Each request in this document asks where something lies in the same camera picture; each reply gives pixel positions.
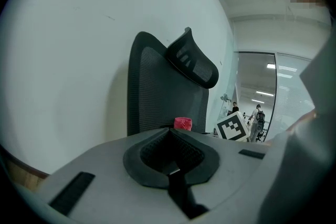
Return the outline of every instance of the wooden surface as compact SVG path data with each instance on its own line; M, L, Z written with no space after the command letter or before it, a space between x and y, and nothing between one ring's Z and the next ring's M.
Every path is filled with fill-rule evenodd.
M11 180L35 192L44 179L20 168L8 159L4 159Z

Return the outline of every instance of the chair headrest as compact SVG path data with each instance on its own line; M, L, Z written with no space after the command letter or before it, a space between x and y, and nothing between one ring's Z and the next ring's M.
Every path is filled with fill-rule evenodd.
M218 69L197 46L189 27L168 47L165 57L178 71L201 87L210 89L216 85Z

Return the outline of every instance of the office chair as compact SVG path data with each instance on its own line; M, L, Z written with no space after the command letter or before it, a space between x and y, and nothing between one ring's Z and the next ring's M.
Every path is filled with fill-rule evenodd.
M140 32L132 45L128 71L128 136L173 127L176 117L205 132L209 88L218 70L195 43L190 28L166 48Z

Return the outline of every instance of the person in background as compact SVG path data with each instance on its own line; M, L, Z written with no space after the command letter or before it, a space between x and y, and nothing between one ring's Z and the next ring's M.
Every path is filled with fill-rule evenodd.
M252 123L252 127L251 127L251 133L250 133L250 142L255 142L256 138L258 136L258 131L257 131L257 114L261 109L261 105L257 104L256 109L253 110L251 117L248 119L247 124L250 124L250 120L254 117L253 123Z
M239 111L239 107L237 107L237 103L236 102L233 102L232 113L235 113L237 111Z

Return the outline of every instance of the pink cloth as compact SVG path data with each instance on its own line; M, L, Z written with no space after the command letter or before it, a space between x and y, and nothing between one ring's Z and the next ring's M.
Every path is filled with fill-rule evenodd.
M191 131L193 126L193 121L189 118L175 118L174 128L175 129L185 129Z

